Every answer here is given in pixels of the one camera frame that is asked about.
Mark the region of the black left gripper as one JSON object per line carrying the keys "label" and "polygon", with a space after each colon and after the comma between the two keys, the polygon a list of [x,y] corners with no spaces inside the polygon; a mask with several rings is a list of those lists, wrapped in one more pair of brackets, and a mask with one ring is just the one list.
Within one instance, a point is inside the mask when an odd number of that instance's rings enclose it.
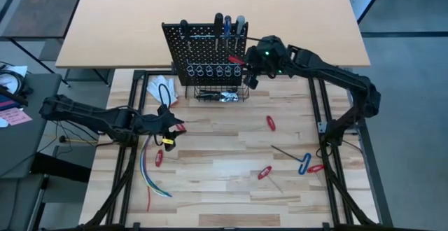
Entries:
{"label": "black left gripper", "polygon": [[157,109],[157,115],[138,115],[134,120],[134,133],[138,135],[145,134],[178,134],[184,121],[169,113],[167,106],[160,106]]}

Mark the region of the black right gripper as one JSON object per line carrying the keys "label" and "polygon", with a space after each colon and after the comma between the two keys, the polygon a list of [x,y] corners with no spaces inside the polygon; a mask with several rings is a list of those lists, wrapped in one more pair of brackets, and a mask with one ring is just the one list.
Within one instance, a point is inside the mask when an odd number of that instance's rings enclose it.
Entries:
{"label": "black right gripper", "polygon": [[292,63],[291,56],[277,36],[270,35],[261,38],[257,47],[251,46],[244,56],[246,69],[249,75],[259,76],[264,71],[268,77],[276,77],[278,73],[283,73]]}

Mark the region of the grey black ribbed screwdriver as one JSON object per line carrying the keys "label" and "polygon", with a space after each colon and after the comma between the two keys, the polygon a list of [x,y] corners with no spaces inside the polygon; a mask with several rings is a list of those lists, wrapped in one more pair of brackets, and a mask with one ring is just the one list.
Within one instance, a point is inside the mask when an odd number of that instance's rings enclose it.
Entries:
{"label": "grey black ribbed screwdriver", "polygon": [[245,20],[245,17],[243,15],[239,15],[237,17],[234,50],[237,49],[237,44],[238,44],[239,38],[240,38],[240,36],[242,34],[242,29],[243,29],[243,26],[244,26],[245,22],[246,22],[246,20]]}

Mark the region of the blue handle screwdriver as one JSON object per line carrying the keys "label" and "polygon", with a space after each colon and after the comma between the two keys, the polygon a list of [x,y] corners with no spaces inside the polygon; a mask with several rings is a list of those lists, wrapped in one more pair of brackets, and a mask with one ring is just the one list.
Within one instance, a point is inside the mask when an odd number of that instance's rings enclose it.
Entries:
{"label": "blue handle screwdriver", "polygon": [[228,49],[228,41],[231,36],[231,30],[232,30],[232,18],[229,15],[226,15],[224,17],[224,35],[223,35],[225,49]]}

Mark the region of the large black handle screwdriver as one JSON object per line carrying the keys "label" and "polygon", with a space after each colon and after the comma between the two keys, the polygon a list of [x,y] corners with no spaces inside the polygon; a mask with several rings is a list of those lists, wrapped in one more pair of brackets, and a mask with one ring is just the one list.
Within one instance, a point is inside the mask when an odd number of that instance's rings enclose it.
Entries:
{"label": "large black handle screwdriver", "polygon": [[217,13],[215,14],[214,23],[213,23],[213,35],[215,40],[215,50],[218,50],[218,43],[223,30],[223,14]]}

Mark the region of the small black handle screwdriver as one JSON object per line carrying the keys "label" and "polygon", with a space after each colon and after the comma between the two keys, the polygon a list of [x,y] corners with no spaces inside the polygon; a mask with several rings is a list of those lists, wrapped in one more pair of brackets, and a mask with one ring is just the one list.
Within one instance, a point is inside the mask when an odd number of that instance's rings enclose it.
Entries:
{"label": "small black handle screwdriver", "polygon": [[190,26],[189,26],[187,20],[181,20],[180,27],[181,27],[181,33],[183,35],[183,38],[185,39],[185,41],[187,43],[188,51],[192,52],[191,47],[190,47]]}

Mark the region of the white work glove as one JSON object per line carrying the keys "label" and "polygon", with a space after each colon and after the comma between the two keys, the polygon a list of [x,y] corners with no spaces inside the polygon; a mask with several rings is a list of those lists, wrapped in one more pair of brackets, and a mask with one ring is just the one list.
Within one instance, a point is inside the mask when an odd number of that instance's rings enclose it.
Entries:
{"label": "white work glove", "polygon": [[178,101],[174,78],[165,78],[162,75],[154,77],[147,84],[146,90],[161,104],[174,105]]}

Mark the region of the black metal pegboard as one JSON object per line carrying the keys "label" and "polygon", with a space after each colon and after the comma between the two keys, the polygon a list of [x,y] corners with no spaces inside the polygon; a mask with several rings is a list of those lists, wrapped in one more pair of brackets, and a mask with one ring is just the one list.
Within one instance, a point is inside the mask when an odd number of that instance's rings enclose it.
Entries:
{"label": "black metal pegboard", "polygon": [[[192,23],[190,26],[190,35],[214,35],[214,24],[212,23]],[[162,30],[171,53],[172,65],[178,75],[180,83],[183,86],[193,86],[194,82],[199,78],[216,78],[216,77],[189,77],[186,72],[187,63],[231,63],[228,59],[230,55],[244,58],[246,54],[247,39],[239,39],[237,49],[234,50],[235,38],[229,39],[228,49],[225,49],[224,39],[220,39],[218,50],[215,50],[215,40],[213,39],[192,39],[190,47],[192,52],[188,51],[185,39],[181,39],[180,24],[162,24]],[[241,32],[241,36],[247,36],[249,24],[245,23]],[[236,33],[236,24],[232,25],[231,35]]]}

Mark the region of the metal screwdriver holder rack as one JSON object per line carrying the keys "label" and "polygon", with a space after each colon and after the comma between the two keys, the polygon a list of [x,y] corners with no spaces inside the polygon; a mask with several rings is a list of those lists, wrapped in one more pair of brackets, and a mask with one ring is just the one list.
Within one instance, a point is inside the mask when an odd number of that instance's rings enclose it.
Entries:
{"label": "metal screwdriver holder rack", "polygon": [[[190,35],[190,36],[182,36],[179,34],[179,37],[181,39],[216,39],[216,36],[214,35]],[[230,35],[230,36],[219,36],[219,39],[247,39],[247,36],[237,36],[237,35]]]}

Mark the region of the yellow stick black knob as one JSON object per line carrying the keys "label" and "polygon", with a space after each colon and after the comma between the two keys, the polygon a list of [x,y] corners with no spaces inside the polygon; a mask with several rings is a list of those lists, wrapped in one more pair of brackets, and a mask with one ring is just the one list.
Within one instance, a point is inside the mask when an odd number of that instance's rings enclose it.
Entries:
{"label": "yellow stick black knob", "polygon": [[83,144],[95,144],[95,141],[86,141],[86,140],[82,140],[82,139],[70,139],[64,135],[60,136],[58,140],[60,143],[74,142],[74,143],[83,143]]}

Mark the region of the light wooden desk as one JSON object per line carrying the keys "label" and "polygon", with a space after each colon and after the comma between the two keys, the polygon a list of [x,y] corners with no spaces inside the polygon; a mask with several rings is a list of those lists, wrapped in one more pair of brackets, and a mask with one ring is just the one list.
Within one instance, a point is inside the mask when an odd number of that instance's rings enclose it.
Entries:
{"label": "light wooden desk", "polygon": [[334,65],[370,65],[349,0],[80,0],[56,66],[165,67],[162,23],[211,23],[217,13],[243,15],[253,39],[275,35]]}

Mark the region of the black seat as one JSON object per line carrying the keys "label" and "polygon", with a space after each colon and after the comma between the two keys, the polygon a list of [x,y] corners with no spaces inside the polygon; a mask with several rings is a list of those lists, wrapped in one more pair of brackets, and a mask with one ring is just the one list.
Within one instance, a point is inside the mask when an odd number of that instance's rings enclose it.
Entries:
{"label": "black seat", "polygon": [[29,173],[47,174],[72,181],[87,183],[90,178],[91,169],[72,162],[57,159],[53,156],[36,153]]}

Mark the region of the grey side table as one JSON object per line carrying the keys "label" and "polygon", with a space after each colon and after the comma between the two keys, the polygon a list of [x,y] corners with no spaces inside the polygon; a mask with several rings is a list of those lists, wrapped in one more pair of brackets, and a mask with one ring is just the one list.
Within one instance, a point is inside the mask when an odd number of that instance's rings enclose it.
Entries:
{"label": "grey side table", "polygon": [[43,101],[57,94],[62,77],[59,74],[35,73],[25,77],[33,90],[24,112],[30,121],[0,129],[0,179],[18,179],[28,175],[38,150],[46,120],[39,113]]}

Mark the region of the pink paper sheet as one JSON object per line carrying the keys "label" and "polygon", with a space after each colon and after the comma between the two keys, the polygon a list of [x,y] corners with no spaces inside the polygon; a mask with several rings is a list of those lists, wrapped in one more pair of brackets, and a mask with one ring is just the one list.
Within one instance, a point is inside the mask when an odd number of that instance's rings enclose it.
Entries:
{"label": "pink paper sheet", "polygon": [[31,121],[22,108],[10,108],[4,111],[0,111],[0,128],[4,128],[10,125],[19,125]]}

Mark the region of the black-handled pliers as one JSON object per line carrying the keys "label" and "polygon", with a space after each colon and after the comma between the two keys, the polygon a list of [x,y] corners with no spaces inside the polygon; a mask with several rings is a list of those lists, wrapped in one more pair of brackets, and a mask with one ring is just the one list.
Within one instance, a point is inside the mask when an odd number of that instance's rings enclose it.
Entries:
{"label": "black-handled pliers", "polygon": [[223,98],[223,95],[221,92],[217,91],[200,90],[196,98],[204,101],[220,101]]}

